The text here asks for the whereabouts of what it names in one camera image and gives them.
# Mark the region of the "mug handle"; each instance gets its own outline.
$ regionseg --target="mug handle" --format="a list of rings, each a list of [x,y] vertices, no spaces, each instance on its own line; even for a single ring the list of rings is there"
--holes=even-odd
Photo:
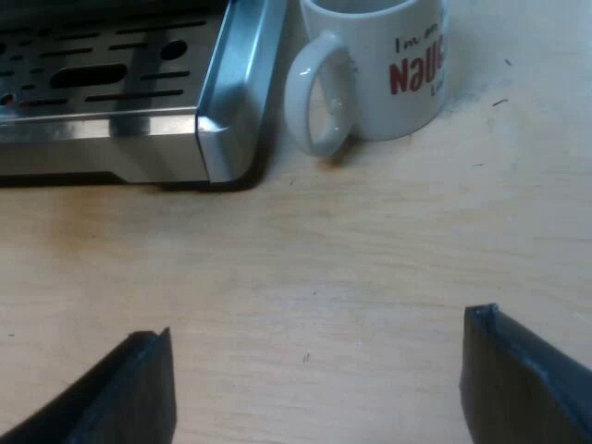
[[[315,79],[330,57],[334,62],[323,76],[329,120],[318,141],[313,141],[309,106]],[[334,154],[353,127],[353,93],[349,52],[339,37],[324,31],[298,54],[286,84],[284,112],[288,129],[306,153],[325,157]]]

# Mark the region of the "wooden surface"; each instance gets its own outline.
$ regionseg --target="wooden surface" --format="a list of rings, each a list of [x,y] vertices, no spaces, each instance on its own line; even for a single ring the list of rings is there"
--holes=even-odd
[[[177,444],[468,443],[466,305],[592,366],[592,7],[451,11],[451,99],[413,136],[319,162],[276,94],[252,191],[0,190],[0,431],[136,329],[172,327]]]

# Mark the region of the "drip tray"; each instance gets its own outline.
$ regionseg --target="drip tray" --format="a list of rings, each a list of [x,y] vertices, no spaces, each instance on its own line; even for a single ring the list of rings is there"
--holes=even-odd
[[[209,3],[33,10],[0,23],[0,176],[244,176],[287,0]]]

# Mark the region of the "coffee machine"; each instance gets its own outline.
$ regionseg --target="coffee machine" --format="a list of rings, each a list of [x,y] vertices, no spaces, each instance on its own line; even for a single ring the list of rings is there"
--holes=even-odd
[[[240,180],[287,5],[0,1],[0,178]]]

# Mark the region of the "metal grate slot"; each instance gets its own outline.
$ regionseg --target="metal grate slot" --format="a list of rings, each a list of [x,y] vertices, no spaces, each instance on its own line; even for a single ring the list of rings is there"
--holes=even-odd
[[[168,90],[168,91],[150,91],[150,92],[136,92],[128,94],[104,94],[92,95],[86,98],[86,102],[108,102],[120,100],[139,100],[152,99],[154,97],[170,97],[172,95],[182,95],[183,90]]]
[[[0,35],[14,35],[14,34],[23,34],[25,32],[33,31],[32,28],[12,28],[8,30],[0,30]]]
[[[101,35],[101,32],[87,32],[85,34],[70,34],[60,35],[55,39],[56,42],[65,42],[68,40],[83,40],[83,39],[95,39]]]
[[[74,54],[86,54],[91,53],[92,48],[77,48],[77,49],[64,49],[62,51],[50,51],[49,53],[39,54],[39,57],[58,57],[58,56],[71,56]]]
[[[86,20],[69,21],[68,23],[64,23],[64,28],[72,30],[76,28],[86,28],[88,26],[98,26],[103,23],[105,23],[104,18],[91,18]]]
[[[197,21],[190,21],[187,23],[171,23],[167,25],[160,25],[160,26],[147,26],[145,28],[132,28],[128,30],[119,30],[117,34],[137,34],[140,32],[155,32],[155,31],[170,31],[170,30],[178,30],[182,28],[194,28],[198,26],[203,26],[207,23],[205,20],[197,20]]]
[[[141,76],[141,80],[177,79],[180,77],[189,77],[190,74],[189,71],[158,72],[156,74]]]
[[[127,73],[128,67],[123,64],[64,68],[52,77],[50,84],[55,89],[110,85],[123,80]]]
[[[119,51],[122,49],[145,48],[146,46],[148,46],[148,43],[146,42],[112,44],[111,46],[109,46],[109,50]]]
[[[152,20],[152,19],[162,19],[162,18],[170,18],[170,17],[184,17],[188,14],[209,14],[210,8],[207,6],[202,7],[194,7],[191,9],[176,9],[171,11],[163,11],[163,12],[147,12],[145,14],[132,14],[130,16],[124,17],[124,20],[127,21],[142,21],[142,20]]]
[[[26,100],[20,103],[20,106],[54,106],[65,105],[68,99],[48,99],[48,100]]]

